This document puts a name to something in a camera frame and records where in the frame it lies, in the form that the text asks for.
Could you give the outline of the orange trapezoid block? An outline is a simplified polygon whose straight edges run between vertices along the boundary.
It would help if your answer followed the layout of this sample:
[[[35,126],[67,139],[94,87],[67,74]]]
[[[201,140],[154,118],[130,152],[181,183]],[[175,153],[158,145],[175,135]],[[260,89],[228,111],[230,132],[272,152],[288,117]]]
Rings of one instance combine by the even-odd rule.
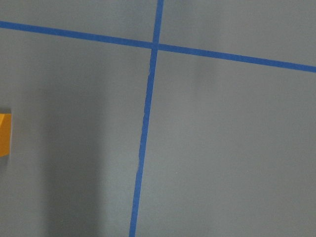
[[[9,155],[12,114],[0,115],[0,157]]]

